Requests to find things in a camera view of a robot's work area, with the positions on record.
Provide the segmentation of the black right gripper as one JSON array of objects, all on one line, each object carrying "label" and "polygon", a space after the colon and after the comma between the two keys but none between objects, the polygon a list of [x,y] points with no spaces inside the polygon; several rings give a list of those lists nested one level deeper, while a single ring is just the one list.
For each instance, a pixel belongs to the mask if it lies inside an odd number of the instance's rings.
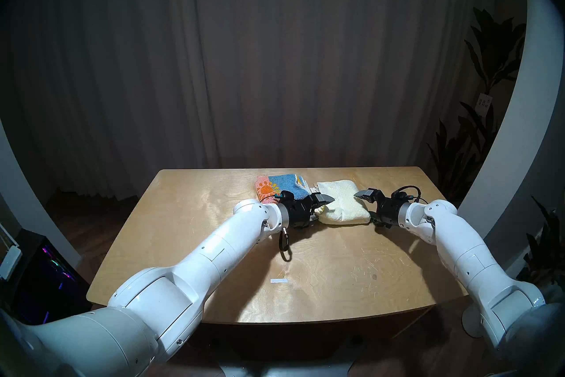
[{"label": "black right gripper", "polygon": [[410,203],[410,196],[404,191],[395,192],[387,197],[381,190],[370,188],[358,191],[354,197],[365,201],[375,201],[376,211],[369,211],[370,221],[375,227],[398,226],[401,207]]}]

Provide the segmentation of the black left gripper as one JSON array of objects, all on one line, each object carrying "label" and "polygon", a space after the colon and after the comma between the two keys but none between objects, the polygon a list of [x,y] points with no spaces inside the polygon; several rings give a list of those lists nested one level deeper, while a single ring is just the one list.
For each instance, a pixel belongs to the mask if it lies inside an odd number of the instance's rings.
[{"label": "black left gripper", "polygon": [[303,199],[296,199],[291,191],[283,190],[278,195],[282,227],[303,229],[319,220],[319,206],[326,206],[335,199],[327,194],[314,192]]}]

